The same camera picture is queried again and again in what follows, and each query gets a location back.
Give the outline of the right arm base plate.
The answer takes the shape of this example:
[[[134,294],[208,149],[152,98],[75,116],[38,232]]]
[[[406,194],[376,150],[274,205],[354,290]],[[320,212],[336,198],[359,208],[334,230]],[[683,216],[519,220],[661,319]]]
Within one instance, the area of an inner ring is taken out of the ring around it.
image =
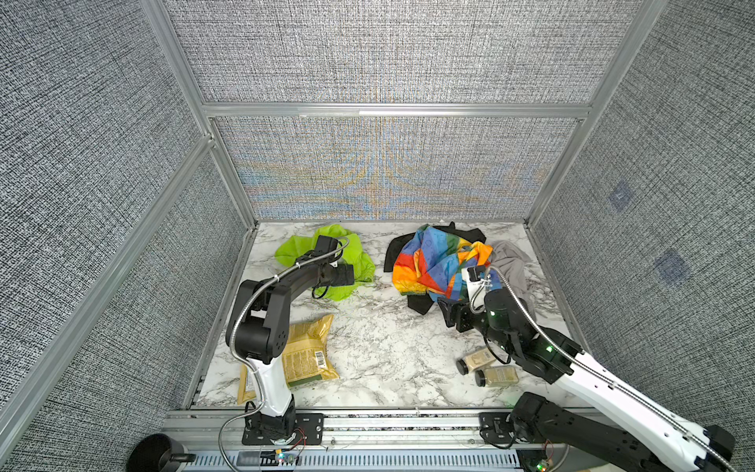
[[[489,446],[508,450],[516,444],[529,443],[507,412],[480,413],[478,419],[479,436]]]

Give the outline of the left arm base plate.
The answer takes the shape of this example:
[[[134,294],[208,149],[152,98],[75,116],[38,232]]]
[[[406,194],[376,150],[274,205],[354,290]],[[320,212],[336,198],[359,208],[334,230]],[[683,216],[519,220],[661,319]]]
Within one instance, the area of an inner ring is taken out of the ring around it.
[[[293,446],[299,441],[319,446],[324,434],[324,414],[296,413],[270,417],[256,413],[245,419],[244,446]]]

